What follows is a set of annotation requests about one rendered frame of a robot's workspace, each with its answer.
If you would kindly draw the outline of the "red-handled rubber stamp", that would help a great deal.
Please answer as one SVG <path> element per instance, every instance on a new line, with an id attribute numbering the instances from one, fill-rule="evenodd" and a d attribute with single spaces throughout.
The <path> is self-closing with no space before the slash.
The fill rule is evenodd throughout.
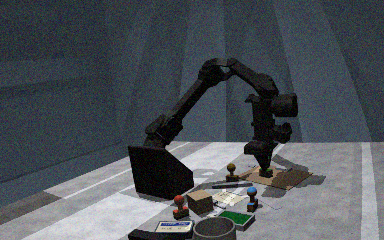
<path id="1" fill-rule="evenodd" d="M 173 211 L 174 219 L 180 220 L 190 216 L 189 208 L 187 208 L 186 206 L 183 207 L 183 204 L 185 203 L 185 199 L 183 196 L 177 195 L 174 198 L 174 203 L 178 206 L 178 209 Z"/>

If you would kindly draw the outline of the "tan cardboard box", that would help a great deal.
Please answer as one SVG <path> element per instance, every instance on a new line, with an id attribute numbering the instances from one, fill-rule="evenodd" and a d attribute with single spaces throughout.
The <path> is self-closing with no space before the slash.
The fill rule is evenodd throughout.
<path id="1" fill-rule="evenodd" d="M 188 208 L 192 210 L 197 216 L 207 212 L 214 211 L 213 196 L 204 190 L 198 190 L 187 196 Z"/>

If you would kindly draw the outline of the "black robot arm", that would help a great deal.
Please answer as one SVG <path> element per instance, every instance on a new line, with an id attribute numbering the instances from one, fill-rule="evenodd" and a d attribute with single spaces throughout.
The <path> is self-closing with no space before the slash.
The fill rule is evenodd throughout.
<path id="1" fill-rule="evenodd" d="M 224 73 L 221 67 L 228 67 L 230 71 Z M 183 130 L 184 117 L 199 101 L 203 94 L 220 82 L 227 81 L 237 75 L 257 91 L 259 96 L 253 93 L 244 101 L 252 103 L 254 119 L 272 118 L 296 118 L 298 116 L 298 97 L 295 93 L 279 94 L 274 80 L 263 73 L 256 73 L 235 58 L 215 58 L 207 60 L 199 70 L 198 80 L 191 86 L 175 107 L 163 113 L 153 123 L 145 128 L 148 135 L 143 147 L 163 148 L 169 146 L 173 139 Z M 158 133 L 162 136 L 159 136 Z M 283 126 L 267 126 L 266 140 L 275 140 L 286 144 L 291 139 L 292 127 L 290 123 Z"/>

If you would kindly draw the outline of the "dark grey flat bar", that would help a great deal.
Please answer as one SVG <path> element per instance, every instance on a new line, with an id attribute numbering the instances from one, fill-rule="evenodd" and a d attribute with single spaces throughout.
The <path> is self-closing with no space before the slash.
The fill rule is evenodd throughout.
<path id="1" fill-rule="evenodd" d="M 232 189 L 232 188 L 247 188 L 252 187 L 252 180 L 250 181 L 239 181 L 229 183 L 213 183 L 212 189 Z"/>

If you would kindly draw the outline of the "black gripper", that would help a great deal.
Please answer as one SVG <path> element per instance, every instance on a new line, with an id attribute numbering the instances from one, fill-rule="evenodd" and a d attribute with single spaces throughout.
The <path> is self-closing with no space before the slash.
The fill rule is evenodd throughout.
<path id="1" fill-rule="evenodd" d="M 266 172 L 270 168 L 271 159 L 273 155 L 274 148 L 279 144 L 275 143 L 272 140 L 272 137 L 269 137 L 269 140 L 266 140 L 267 127 L 274 127 L 275 119 L 265 118 L 265 119 L 253 119 L 254 122 L 251 123 L 251 126 L 254 127 L 254 136 L 252 137 L 251 142 L 249 142 L 244 147 L 245 155 L 254 155 L 255 159 L 258 161 L 263 172 Z M 268 157 L 270 158 L 270 163 L 268 164 Z"/>

